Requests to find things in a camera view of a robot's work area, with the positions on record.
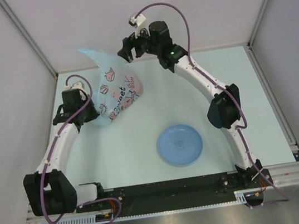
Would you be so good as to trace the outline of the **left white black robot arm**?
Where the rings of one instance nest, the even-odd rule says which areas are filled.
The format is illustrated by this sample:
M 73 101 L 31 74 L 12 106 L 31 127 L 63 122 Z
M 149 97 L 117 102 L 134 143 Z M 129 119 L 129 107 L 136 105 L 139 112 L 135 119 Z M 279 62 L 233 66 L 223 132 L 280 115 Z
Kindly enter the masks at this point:
M 23 185 L 35 216 L 73 213 L 88 203 L 100 210 L 106 205 L 106 194 L 100 183 L 73 186 L 65 175 L 68 158 L 81 127 L 98 117 L 98 112 L 81 83 L 62 92 L 62 104 L 52 122 L 52 137 L 37 170 L 24 177 Z

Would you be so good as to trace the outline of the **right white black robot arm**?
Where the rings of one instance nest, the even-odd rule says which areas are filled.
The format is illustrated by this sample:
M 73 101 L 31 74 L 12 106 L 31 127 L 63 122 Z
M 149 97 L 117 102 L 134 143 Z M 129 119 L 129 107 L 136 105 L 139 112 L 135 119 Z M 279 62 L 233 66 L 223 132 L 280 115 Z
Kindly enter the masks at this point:
M 241 109 L 238 86 L 225 85 L 203 70 L 189 51 L 173 42 L 163 21 L 152 22 L 148 29 L 125 37 L 117 52 L 128 63 L 145 53 L 156 56 L 164 69 L 186 79 L 208 100 L 207 119 L 226 137 L 235 158 L 240 184 L 246 188 L 254 187 L 262 173 L 262 165 L 243 135 L 248 124 Z

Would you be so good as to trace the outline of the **blue cartoon plastic bag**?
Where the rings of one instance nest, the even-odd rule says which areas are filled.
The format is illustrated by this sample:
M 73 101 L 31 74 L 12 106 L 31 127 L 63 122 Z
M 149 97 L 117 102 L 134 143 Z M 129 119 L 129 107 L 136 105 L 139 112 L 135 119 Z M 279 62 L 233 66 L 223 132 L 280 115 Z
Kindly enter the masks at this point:
M 87 48 L 80 48 L 77 52 L 92 59 L 101 70 L 99 83 L 93 87 L 92 94 L 99 116 L 92 123 L 108 126 L 142 96 L 143 85 L 138 75 L 115 55 Z

